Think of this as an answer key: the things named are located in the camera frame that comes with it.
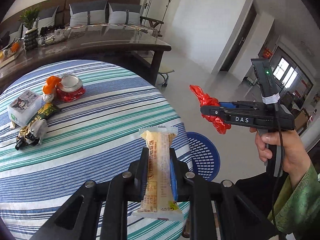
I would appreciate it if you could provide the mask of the green sleeve forearm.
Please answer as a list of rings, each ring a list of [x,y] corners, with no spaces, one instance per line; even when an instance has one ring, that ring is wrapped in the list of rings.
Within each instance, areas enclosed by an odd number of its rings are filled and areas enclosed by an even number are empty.
[[[311,164],[295,189],[287,177],[274,204],[280,232],[295,239],[319,239],[319,181]]]

